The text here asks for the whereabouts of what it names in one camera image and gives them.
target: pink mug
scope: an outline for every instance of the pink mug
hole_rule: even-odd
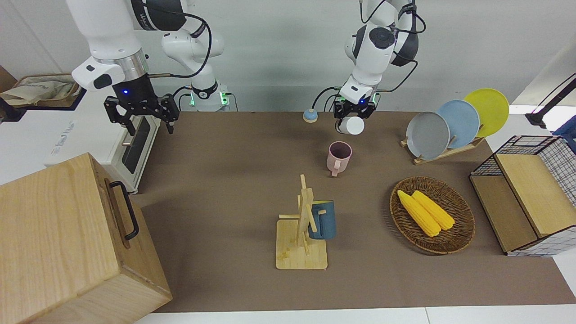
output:
[[[346,170],[351,156],[352,147],[348,145],[348,143],[334,142],[330,144],[326,166],[330,171],[332,171],[332,176],[337,176],[338,173]]]

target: green led light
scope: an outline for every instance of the green led light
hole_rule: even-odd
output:
[[[222,101],[222,105],[225,106],[228,104],[228,97],[226,95],[224,95],[224,93],[220,93],[220,99]]]

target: plate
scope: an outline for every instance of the plate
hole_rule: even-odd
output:
[[[443,104],[436,114],[442,116],[448,128],[450,137],[456,139],[448,145],[448,148],[457,149],[470,144],[478,133],[480,127],[480,116],[478,112],[468,102],[464,100],[452,100]]]
[[[454,226],[447,231],[440,231],[440,234],[433,238],[424,234],[400,203],[396,194],[398,190],[409,195],[420,190],[454,218]],[[470,244],[476,231],[474,215],[466,200],[445,182],[426,176],[413,176],[396,184],[390,196],[390,213],[394,224],[405,238],[422,250],[435,254],[463,250]]]
[[[408,149],[422,160],[437,158],[448,147],[450,129],[435,112],[421,112],[412,118],[406,130]]]
[[[510,104],[504,95],[495,89],[478,89],[472,91],[464,98],[469,102],[480,116],[482,129],[478,137],[486,137],[499,131],[508,120]]]

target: black metal handle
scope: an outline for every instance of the black metal handle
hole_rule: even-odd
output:
[[[122,189],[122,194],[124,195],[124,200],[126,201],[126,206],[128,206],[128,213],[130,214],[130,219],[132,219],[132,226],[134,229],[132,232],[128,233],[124,238],[126,240],[131,240],[138,235],[140,228],[138,227],[138,221],[136,220],[136,215],[134,214],[134,209],[132,209],[132,203],[130,202],[130,198],[128,197],[128,190],[126,190],[126,186],[122,181],[114,181],[110,183],[110,188],[118,187]]]

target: yellow corn cob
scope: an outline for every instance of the yellow corn cob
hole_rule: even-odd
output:
[[[432,199],[430,199],[425,194],[421,193],[420,191],[416,190],[412,194],[412,198],[414,198],[426,211],[430,213],[432,218],[440,225],[443,230],[451,229],[452,225],[454,225],[454,219],[442,207],[438,206]]]
[[[398,197],[400,197],[400,202],[402,206],[406,208],[406,211],[416,224],[428,235],[429,237],[434,237],[440,233],[440,225],[432,218],[432,216],[420,206],[418,202],[407,193],[402,190],[398,190]]]

